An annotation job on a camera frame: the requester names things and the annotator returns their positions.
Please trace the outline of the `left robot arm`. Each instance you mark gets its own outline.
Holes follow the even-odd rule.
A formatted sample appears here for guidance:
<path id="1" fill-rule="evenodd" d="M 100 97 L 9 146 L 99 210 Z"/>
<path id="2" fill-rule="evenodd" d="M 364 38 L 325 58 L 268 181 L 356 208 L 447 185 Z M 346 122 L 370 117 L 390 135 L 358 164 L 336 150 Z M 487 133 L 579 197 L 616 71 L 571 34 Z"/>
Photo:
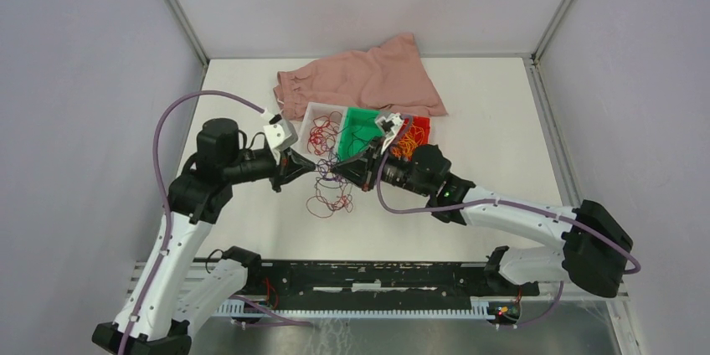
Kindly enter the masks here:
<path id="1" fill-rule="evenodd" d="M 112 354 L 187 354 L 194 336 L 229 296 L 261 288 L 260 255 L 232 247 L 210 276 L 180 294 L 235 185 L 267 180 L 279 192 L 314 171 L 314 163 L 292 149 L 298 136 L 288 120 L 274 116 L 262 132 L 263 147 L 252 150 L 236 121 L 216 118 L 203 124 L 196 152 L 167 190 L 168 211 L 146 267 L 116 318 L 96 326 L 95 345 Z"/>

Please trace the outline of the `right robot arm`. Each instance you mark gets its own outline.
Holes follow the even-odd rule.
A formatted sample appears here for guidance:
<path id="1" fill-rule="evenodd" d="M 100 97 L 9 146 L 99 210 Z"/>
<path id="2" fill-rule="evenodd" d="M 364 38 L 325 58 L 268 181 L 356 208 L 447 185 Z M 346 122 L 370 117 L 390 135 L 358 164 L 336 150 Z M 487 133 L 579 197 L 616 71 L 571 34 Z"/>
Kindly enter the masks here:
<path id="1" fill-rule="evenodd" d="M 495 295 L 528 282 L 570 281 L 589 294 L 618 295 L 624 276 L 640 271 L 631 251 L 632 238 L 601 204 L 583 200 L 577 207 L 530 203 L 509 198 L 456 176 L 451 162 L 436 146 L 417 147 L 411 158 L 399 158 L 372 139 L 368 147 L 327 167 L 364 192 L 382 183 L 428 199 L 410 213 L 429 213 L 439 221 L 501 230 L 536 242 L 524 250 L 498 247 L 490 255 L 483 281 Z"/>

